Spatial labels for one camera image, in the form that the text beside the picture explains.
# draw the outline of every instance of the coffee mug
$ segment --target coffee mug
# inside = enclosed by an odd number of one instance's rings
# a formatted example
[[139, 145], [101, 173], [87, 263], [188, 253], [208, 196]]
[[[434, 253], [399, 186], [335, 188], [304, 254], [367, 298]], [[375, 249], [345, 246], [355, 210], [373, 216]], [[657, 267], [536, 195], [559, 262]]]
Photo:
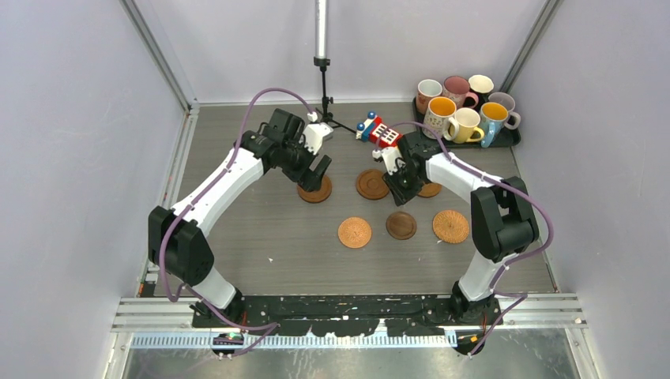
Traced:
[[507, 109], [498, 103], [486, 103], [480, 110], [480, 128], [484, 131], [484, 139], [481, 141], [483, 148], [491, 146], [491, 142], [503, 128], [507, 120]]
[[[428, 103], [423, 123], [441, 137], [449, 122], [449, 117], [453, 116], [454, 112], [456, 112], [456, 103], [452, 99], [442, 96], [435, 97]], [[422, 131], [427, 137], [435, 139], [433, 133], [425, 129]]]
[[442, 96], [452, 99], [456, 103], [456, 108], [463, 107], [465, 99], [472, 99], [475, 103], [469, 106], [475, 107], [479, 103], [479, 97], [474, 92], [470, 92], [470, 83], [464, 77], [447, 77], [444, 80], [444, 91]]
[[442, 85], [438, 81], [425, 79], [419, 82], [418, 93], [416, 93], [416, 109], [421, 114], [426, 114], [428, 103], [442, 94]]
[[453, 117], [449, 117], [449, 124], [444, 130], [444, 138], [455, 144], [464, 142], [477, 142], [484, 138], [484, 131], [477, 127], [480, 124], [481, 117], [470, 108], [461, 108]]
[[470, 91], [477, 95], [479, 101], [475, 105], [471, 104], [472, 101], [466, 101], [464, 107], [471, 107], [475, 111], [479, 111], [481, 106], [488, 101], [488, 94], [493, 91], [493, 81], [490, 77], [484, 75], [472, 75], [468, 79], [468, 84], [470, 84]]
[[507, 116], [505, 120], [505, 127], [507, 129], [517, 129], [521, 123], [521, 116], [519, 113], [514, 112], [514, 107], [517, 103], [514, 101], [514, 97], [506, 94], [505, 92], [494, 92], [489, 95], [488, 101], [493, 103], [498, 103], [507, 109], [507, 113], [510, 115]]

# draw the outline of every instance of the brown coaster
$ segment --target brown coaster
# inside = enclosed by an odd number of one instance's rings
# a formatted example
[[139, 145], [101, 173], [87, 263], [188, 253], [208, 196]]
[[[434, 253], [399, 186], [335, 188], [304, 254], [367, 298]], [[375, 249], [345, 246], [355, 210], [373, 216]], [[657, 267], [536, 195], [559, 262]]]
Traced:
[[440, 186], [438, 183], [428, 183], [426, 185], [423, 185], [423, 188], [421, 189], [421, 192], [419, 192], [420, 197], [433, 197], [439, 193], [439, 191], [442, 190], [442, 186]]
[[360, 217], [349, 217], [337, 229], [337, 237], [343, 245], [358, 249], [365, 246], [372, 238], [372, 228]]
[[389, 187], [382, 179], [384, 175], [380, 170], [371, 168], [358, 175], [356, 179], [356, 190], [360, 196], [368, 200], [379, 200], [389, 194]]
[[386, 231], [395, 239], [410, 239], [416, 233], [416, 220], [409, 213], [391, 213], [386, 219]]
[[433, 219], [433, 231], [448, 243], [461, 243], [470, 233], [468, 220], [456, 211], [442, 211]]
[[307, 192], [306, 190], [298, 187], [298, 195], [301, 199], [305, 200], [308, 203], [320, 203], [327, 199], [330, 196], [330, 193], [333, 191], [333, 183], [330, 182], [328, 175], [323, 175], [321, 180], [321, 189], [314, 192]]

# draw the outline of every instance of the purple mug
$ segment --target purple mug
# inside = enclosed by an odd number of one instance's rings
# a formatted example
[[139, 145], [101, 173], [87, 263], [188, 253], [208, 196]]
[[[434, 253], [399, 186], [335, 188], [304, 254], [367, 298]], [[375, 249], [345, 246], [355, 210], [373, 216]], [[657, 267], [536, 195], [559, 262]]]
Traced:
[[470, 91], [470, 83], [464, 77], [447, 77], [444, 80], [442, 96], [452, 99], [456, 103], [457, 108], [463, 107], [467, 98], [475, 100], [474, 105], [467, 108], [476, 107], [480, 101], [479, 96]]

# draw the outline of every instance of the floor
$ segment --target floor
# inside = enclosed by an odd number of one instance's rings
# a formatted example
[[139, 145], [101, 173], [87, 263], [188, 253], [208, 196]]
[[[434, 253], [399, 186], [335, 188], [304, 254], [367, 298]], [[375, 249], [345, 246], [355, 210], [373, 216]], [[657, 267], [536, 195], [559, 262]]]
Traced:
[[[304, 117], [301, 105], [280, 106]], [[257, 106], [247, 125], [256, 129], [268, 121], [276, 106]], [[186, 163], [180, 198], [188, 195], [228, 154], [246, 107], [203, 107]], [[410, 103], [335, 104], [332, 111], [348, 126], [376, 111], [385, 122], [412, 118]], [[372, 144], [356, 141], [336, 129], [324, 154], [333, 158], [326, 172], [333, 183], [330, 198], [321, 204], [301, 200], [295, 184], [280, 171], [270, 171], [242, 193], [220, 218], [209, 236], [216, 267], [248, 295], [423, 294], [449, 293], [467, 269], [475, 251], [472, 239], [451, 245], [434, 235], [431, 221], [445, 209], [469, 219], [469, 206], [453, 193], [416, 197], [396, 207], [389, 194], [379, 201], [362, 198], [355, 188], [367, 168], [383, 170], [371, 158]], [[466, 162], [504, 178], [518, 175], [508, 148], [462, 149]], [[398, 241], [386, 232], [392, 212], [410, 213], [418, 224], [414, 237]], [[372, 240], [362, 249], [349, 249], [337, 239], [337, 227], [351, 216], [372, 226]], [[176, 281], [171, 282], [174, 290]], [[519, 262], [501, 279], [501, 291], [553, 292], [542, 255]], [[163, 294], [156, 286], [156, 295]]]
[[211, 351], [132, 349], [128, 379], [286, 378], [578, 378], [563, 329], [501, 330], [472, 361], [445, 348], [256, 350], [218, 361]]

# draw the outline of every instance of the blue mug handle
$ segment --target blue mug handle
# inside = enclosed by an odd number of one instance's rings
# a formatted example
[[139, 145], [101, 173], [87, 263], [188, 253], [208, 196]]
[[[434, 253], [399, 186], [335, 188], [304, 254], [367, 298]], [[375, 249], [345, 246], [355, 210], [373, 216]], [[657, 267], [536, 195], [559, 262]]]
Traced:
[[494, 138], [495, 138], [495, 122], [489, 121], [488, 122], [488, 130], [486, 132], [486, 136], [481, 141], [481, 146], [483, 148], [487, 148], [487, 147], [491, 146], [491, 142], [493, 142]]

